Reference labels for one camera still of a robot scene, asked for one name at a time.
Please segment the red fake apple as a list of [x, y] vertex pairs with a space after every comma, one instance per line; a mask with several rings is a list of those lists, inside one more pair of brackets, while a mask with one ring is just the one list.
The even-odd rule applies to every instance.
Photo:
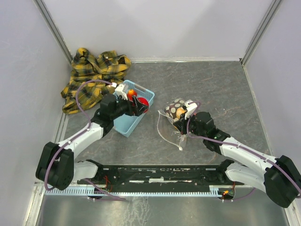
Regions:
[[140, 108], [140, 111], [143, 111], [143, 113], [146, 113], [149, 109], [149, 102], [147, 101], [147, 99], [145, 99], [143, 97], [138, 97], [137, 100], [142, 105]]

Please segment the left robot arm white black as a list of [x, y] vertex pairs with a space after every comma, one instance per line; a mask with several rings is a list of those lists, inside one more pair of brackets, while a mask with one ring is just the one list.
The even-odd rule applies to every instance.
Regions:
[[45, 188], [64, 190], [71, 182], [89, 179], [98, 184], [103, 181], [101, 164], [86, 160], [75, 162], [75, 158], [88, 146], [106, 136], [114, 126], [114, 120], [122, 115], [140, 116], [149, 109], [143, 97], [132, 96], [130, 100], [106, 95], [100, 102], [91, 122], [72, 137], [59, 143], [45, 144], [35, 176], [44, 182]]

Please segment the clear polka dot zip bag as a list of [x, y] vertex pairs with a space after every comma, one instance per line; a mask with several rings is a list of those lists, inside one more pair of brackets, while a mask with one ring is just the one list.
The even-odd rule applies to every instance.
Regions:
[[186, 146], [187, 136], [182, 135], [180, 130], [174, 125], [179, 121], [185, 101], [182, 98], [177, 98], [168, 103], [163, 109], [158, 110], [157, 132], [160, 137], [176, 146], [180, 151]]

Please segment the dark purple fake fruit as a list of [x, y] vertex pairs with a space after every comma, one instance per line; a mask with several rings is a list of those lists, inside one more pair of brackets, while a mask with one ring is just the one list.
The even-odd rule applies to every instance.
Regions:
[[164, 112], [166, 114], [166, 116], [168, 116], [168, 120], [173, 123], [177, 120], [179, 120], [177, 117], [176, 117], [176, 111], [178, 108], [184, 106], [184, 100], [182, 98], [178, 98], [178, 99], [175, 99], [173, 100], [171, 103], [168, 104], [168, 106], [164, 109]]

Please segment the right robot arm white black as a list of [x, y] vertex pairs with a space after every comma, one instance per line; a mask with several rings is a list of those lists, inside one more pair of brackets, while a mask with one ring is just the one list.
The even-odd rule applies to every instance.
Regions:
[[231, 158], [229, 166], [216, 172], [221, 184], [243, 183], [263, 191], [278, 206], [287, 208], [301, 197], [301, 174], [287, 156], [277, 158], [256, 151], [218, 129], [210, 113], [184, 114], [173, 120], [183, 135], [201, 138], [210, 151]]

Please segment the yellow orange fake fruit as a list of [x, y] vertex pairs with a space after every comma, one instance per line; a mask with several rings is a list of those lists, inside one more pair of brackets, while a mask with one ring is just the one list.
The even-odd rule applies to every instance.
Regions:
[[176, 117], [177, 117], [178, 119], [180, 119], [181, 115], [182, 115], [182, 114], [185, 114], [185, 113], [186, 113], [186, 110], [183, 109], [182, 107], [180, 107], [180, 108], [178, 108], [177, 111], [176, 111]]

